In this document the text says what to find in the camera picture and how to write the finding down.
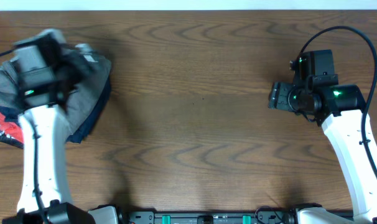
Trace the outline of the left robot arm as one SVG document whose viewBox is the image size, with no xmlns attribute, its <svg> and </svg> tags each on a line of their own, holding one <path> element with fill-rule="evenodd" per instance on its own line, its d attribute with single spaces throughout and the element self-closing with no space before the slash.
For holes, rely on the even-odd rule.
<svg viewBox="0 0 377 224">
<path fill-rule="evenodd" d="M 68 186 L 65 143 L 70 124 L 66 102 L 73 87 L 92 69 L 66 46 L 60 30 L 14 44 L 17 57 L 17 107 L 24 138 L 24 174 L 16 215 L 3 223 L 94 223 L 73 205 Z"/>
</svg>

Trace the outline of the grey shorts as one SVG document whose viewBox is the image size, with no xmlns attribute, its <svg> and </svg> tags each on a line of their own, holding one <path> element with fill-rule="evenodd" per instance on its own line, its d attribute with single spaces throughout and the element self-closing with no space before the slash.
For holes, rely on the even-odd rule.
<svg viewBox="0 0 377 224">
<path fill-rule="evenodd" d="M 93 73 L 73 86 L 67 100 L 67 121 L 72 135 L 92 112 L 105 87 L 111 70 L 111 62 L 94 51 L 88 44 L 78 44 L 77 49 L 88 60 Z M 13 108 L 20 113 L 17 102 L 17 58 L 0 66 L 0 106 Z"/>
</svg>

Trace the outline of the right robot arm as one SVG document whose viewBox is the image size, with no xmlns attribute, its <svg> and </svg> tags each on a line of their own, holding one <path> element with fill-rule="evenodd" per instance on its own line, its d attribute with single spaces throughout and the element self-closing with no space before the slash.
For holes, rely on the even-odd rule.
<svg viewBox="0 0 377 224">
<path fill-rule="evenodd" d="M 350 223 L 377 223 L 377 144 L 356 85 L 341 85 L 331 50 L 302 52 L 290 62 L 294 79 L 272 86 L 269 108 L 317 123 L 342 169 L 353 207 Z"/>
</svg>

